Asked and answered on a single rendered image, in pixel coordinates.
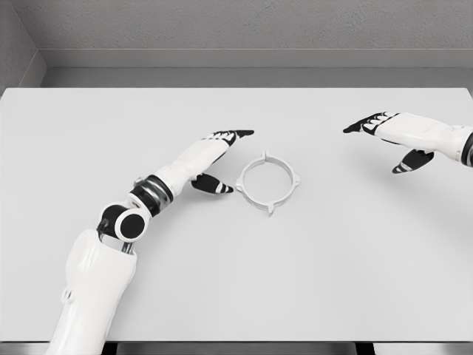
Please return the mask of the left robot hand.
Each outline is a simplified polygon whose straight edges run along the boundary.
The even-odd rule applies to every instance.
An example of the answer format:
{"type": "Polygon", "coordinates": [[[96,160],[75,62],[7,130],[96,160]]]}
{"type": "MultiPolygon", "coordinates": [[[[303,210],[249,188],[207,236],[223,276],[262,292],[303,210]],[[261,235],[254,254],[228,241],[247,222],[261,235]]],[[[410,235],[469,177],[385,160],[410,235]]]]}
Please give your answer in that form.
{"type": "Polygon", "coordinates": [[[254,133],[252,129],[213,132],[187,148],[171,165],[171,188],[178,196],[184,185],[214,195],[231,194],[234,189],[205,171],[217,162],[239,139],[254,133]]]}

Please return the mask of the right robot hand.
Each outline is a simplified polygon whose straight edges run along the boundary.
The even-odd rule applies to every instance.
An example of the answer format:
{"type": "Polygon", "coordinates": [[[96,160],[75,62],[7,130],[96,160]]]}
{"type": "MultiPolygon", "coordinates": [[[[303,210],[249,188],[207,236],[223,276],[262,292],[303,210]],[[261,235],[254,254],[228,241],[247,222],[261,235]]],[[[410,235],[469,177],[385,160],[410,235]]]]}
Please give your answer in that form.
{"type": "Polygon", "coordinates": [[[449,126],[410,113],[379,112],[343,129],[344,133],[365,132],[411,151],[392,169],[394,174],[413,172],[429,163],[436,152],[449,154],[449,126]]]}

